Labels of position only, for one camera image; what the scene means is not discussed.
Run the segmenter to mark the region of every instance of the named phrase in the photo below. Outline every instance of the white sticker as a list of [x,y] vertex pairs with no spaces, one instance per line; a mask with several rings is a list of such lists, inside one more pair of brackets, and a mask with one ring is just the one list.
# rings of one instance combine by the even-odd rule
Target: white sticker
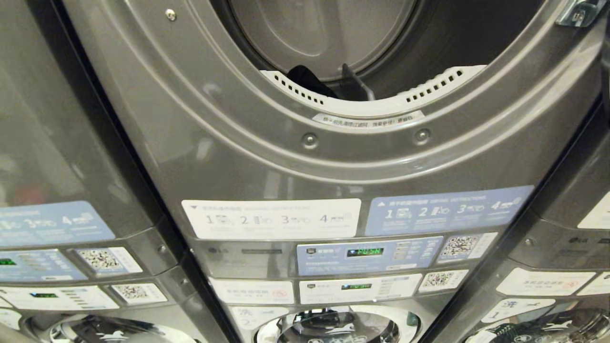
[[182,201],[197,237],[218,240],[354,237],[360,205],[360,199]]
[[13,307],[13,305],[7,303],[2,298],[0,298],[0,307]]
[[436,292],[444,289],[458,288],[460,282],[462,282],[467,274],[468,269],[428,273],[422,281],[419,292]]
[[578,224],[579,229],[610,229],[610,192]]
[[590,284],[583,288],[577,295],[593,295],[610,293],[610,272],[603,272]]
[[272,319],[285,316],[289,310],[283,307],[235,306],[231,307],[231,312],[238,327],[253,330]]
[[209,278],[225,303],[289,305],[295,303],[291,281],[219,280]]
[[20,309],[78,311],[119,308],[98,286],[0,287],[0,297]]
[[529,272],[515,268],[496,291],[508,295],[570,295],[594,275],[595,272]]
[[407,298],[413,295],[421,274],[377,278],[299,282],[301,304],[348,303]]
[[131,283],[112,285],[125,302],[129,305],[162,303],[167,298],[154,283]]
[[11,329],[19,330],[19,320],[21,314],[11,309],[0,309],[0,324],[4,324]]
[[142,268],[138,262],[135,261],[134,257],[131,256],[129,251],[123,247],[112,247],[108,248],[108,250],[112,251],[117,260],[121,262],[123,267],[127,269],[130,273],[142,273]]
[[555,303],[555,299],[510,298],[500,301],[489,311],[481,321],[495,323],[498,320],[516,316],[517,314],[545,308]]
[[409,114],[398,115],[396,117],[390,117],[385,119],[371,119],[371,120],[359,120],[359,119],[347,119],[343,117],[337,117],[330,114],[316,114],[313,121],[323,123],[331,126],[338,126],[340,128],[352,128],[352,129],[379,129],[386,128],[388,126],[395,126],[405,124],[409,121],[414,121],[425,117],[423,112],[417,110]]

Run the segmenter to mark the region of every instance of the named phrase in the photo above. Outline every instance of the qr code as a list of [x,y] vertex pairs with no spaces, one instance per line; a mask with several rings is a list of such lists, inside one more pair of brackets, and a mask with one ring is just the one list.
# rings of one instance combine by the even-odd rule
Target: qr code
[[479,236],[451,237],[440,255],[457,256],[468,254],[474,249],[477,241],[479,241]]
[[453,277],[453,272],[429,273],[422,287],[446,286]]
[[146,289],[136,284],[122,284],[114,286],[115,290],[126,300],[146,299],[149,297]]
[[108,250],[81,250],[81,257],[95,270],[121,269],[123,266]]

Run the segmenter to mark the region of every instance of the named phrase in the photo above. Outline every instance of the washing machine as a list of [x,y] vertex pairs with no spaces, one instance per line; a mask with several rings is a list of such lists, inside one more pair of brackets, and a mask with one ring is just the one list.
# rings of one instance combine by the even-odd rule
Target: washing machine
[[42,342],[224,342],[50,2],[5,2],[1,26],[0,324]]
[[429,342],[610,340],[610,133],[601,106]]
[[248,343],[419,341],[601,88],[590,2],[57,6]]

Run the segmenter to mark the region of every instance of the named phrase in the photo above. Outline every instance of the blue instruction label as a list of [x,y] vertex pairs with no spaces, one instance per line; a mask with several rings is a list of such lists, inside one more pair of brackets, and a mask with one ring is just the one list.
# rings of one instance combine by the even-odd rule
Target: blue instruction label
[[86,201],[0,208],[0,247],[22,247],[115,238]]
[[442,236],[296,247],[299,275],[336,275],[427,268]]
[[375,198],[366,236],[420,234],[509,223],[534,189],[521,186],[476,192]]
[[86,280],[59,250],[0,251],[0,281]]

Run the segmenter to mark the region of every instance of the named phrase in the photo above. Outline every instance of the digital display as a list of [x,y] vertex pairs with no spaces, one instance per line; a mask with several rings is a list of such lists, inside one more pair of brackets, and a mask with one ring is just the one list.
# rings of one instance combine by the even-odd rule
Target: digital display
[[344,284],[341,286],[341,291],[345,291],[346,289],[365,289],[371,288],[372,283],[363,283],[363,284]]
[[17,265],[17,263],[10,258],[0,258],[0,265]]
[[383,254],[383,248],[349,249],[347,251],[347,257],[379,256],[381,254]]
[[58,298],[57,294],[53,293],[30,293],[34,298]]

